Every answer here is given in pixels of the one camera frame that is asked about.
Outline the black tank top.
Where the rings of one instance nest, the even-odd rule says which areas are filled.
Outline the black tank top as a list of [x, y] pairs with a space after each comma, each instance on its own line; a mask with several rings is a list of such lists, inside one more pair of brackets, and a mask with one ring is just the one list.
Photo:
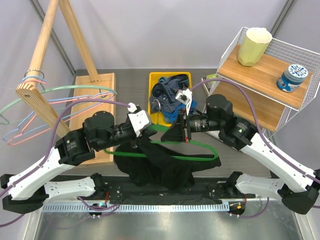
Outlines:
[[152, 143], [149, 137], [139, 140], [136, 147], [131, 142], [120, 144], [113, 159], [137, 186], [154, 184], [170, 190], [191, 187], [195, 184], [194, 172], [222, 165], [216, 153], [184, 154]]

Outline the dark navy tank top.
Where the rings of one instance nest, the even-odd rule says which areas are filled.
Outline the dark navy tank top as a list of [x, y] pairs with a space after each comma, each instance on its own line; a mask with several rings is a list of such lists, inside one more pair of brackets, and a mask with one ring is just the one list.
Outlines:
[[187, 74], [160, 77], [151, 90], [149, 97], [150, 112], [174, 112], [181, 104], [176, 100], [178, 90], [186, 90], [189, 87], [189, 83]]

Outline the mint green hanger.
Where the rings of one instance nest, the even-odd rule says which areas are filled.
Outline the mint green hanger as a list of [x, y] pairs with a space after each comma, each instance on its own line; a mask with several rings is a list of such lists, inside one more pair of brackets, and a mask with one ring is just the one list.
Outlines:
[[[52, 87], [52, 88], [44, 88], [43, 90], [40, 91], [41, 94], [46, 94], [50, 92], [55, 92], [55, 91], [60, 91], [60, 90], [71, 90], [71, 89], [96, 89], [96, 90], [107, 90], [112, 92], [113, 94], [117, 95], [118, 93], [114, 90], [111, 89], [110, 87], [105, 87], [105, 86], [96, 86], [96, 85], [65, 85], [65, 86], [57, 86], [57, 87]], [[7, 104], [5, 107], [3, 107], [0, 110], [0, 119], [3, 120], [0, 122], [1, 125], [9, 125], [10, 121], [3, 116], [3, 113], [7, 111], [9, 108], [13, 107], [14, 105], [18, 104], [21, 102], [22, 99], [19, 97], [16, 100], [12, 101], [11, 103]]]

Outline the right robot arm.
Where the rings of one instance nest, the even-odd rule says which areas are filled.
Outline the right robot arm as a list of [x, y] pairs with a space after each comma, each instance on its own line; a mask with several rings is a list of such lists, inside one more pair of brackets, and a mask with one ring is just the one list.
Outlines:
[[234, 171], [226, 193], [257, 195], [279, 200], [291, 211], [305, 215], [320, 193], [320, 172], [297, 162], [261, 135], [248, 120], [234, 115], [233, 105], [221, 94], [206, 99], [206, 112], [178, 112], [175, 123], [161, 136], [163, 142], [190, 142], [192, 133], [218, 131], [218, 139], [267, 167], [276, 178], [254, 177]]

